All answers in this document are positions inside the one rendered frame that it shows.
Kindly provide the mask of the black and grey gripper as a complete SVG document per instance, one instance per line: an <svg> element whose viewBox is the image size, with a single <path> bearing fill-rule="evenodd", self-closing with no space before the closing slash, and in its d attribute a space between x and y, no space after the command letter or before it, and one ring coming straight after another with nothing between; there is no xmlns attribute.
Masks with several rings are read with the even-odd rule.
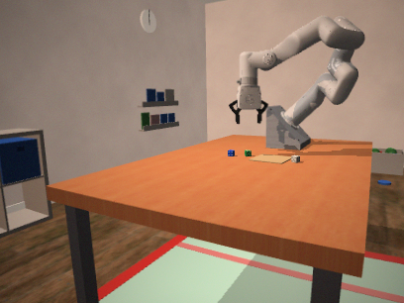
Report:
<svg viewBox="0 0 404 303"><path fill-rule="evenodd" d="M264 105L261 108L261 102ZM237 104L237 111L234 105ZM238 87L237 100L229 104L231 110L236 114L236 122L240 123L241 110L257 110L257 122L260 124L262 113L266 110L268 104L261 100L260 87L257 84L243 84Z"/></svg>

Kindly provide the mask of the white die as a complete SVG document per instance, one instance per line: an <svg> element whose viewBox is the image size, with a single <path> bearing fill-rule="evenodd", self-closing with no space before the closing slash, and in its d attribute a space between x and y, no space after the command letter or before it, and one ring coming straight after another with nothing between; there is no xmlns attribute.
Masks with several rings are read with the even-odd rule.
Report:
<svg viewBox="0 0 404 303"><path fill-rule="evenodd" d="M291 157L291 162L300 162L300 155L293 155Z"/></svg>

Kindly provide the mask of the tan mat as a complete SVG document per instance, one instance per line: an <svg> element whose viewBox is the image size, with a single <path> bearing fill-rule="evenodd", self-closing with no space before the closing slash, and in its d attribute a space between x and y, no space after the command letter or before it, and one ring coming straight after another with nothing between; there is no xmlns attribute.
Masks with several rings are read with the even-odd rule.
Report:
<svg viewBox="0 0 404 303"><path fill-rule="evenodd" d="M283 164L291 159L291 156L284 155L273 155L273 154L260 154L249 160L253 161L262 161L262 162L271 162L271 163L280 163Z"/></svg>

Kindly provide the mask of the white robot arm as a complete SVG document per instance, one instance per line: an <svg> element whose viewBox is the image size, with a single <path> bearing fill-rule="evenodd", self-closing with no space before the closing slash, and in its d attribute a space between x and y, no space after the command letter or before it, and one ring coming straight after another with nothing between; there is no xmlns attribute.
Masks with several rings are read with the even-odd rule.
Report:
<svg viewBox="0 0 404 303"><path fill-rule="evenodd" d="M325 96L335 105L347 100L358 79L358 70L351 59L354 50L362 46L364 39L363 31L347 18L340 16L332 20L328 16L321 16L271 50L241 53L240 79L237 83L257 84L258 68L271 70L319 41L333 48L328 63L329 72L323 73L290 109L281 112L286 123L298 130L298 125L323 103Z"/></svg>

